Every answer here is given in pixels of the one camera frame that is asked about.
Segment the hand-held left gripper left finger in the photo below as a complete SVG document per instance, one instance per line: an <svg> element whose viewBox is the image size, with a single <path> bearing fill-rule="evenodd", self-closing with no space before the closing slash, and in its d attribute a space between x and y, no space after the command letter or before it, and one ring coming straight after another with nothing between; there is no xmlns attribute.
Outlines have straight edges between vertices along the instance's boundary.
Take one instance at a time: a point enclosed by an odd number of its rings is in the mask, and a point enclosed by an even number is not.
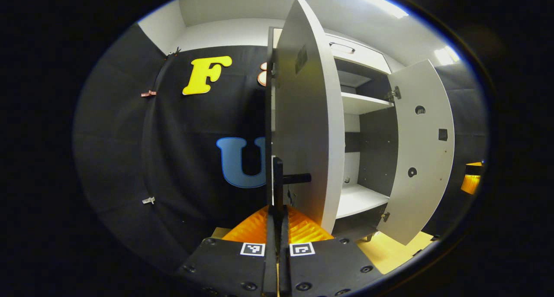
<svg viewBox="0 0 554 297"><path fill-rule="evenodd" d="M202 240L177 271L193 296L277 296L273 210L264 206L225 236Z"/></svg>

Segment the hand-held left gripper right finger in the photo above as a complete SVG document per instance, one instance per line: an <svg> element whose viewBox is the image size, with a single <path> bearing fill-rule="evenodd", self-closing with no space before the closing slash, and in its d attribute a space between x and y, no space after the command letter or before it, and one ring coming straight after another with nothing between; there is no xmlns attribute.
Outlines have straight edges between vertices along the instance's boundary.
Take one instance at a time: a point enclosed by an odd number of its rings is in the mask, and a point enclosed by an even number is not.
<svg viewBox="0 0 554 297"><path fill-rule="evenodd" d="M381 277L355 241L332 237L299 210L283 207L281 296L350 297Z"/></svg>

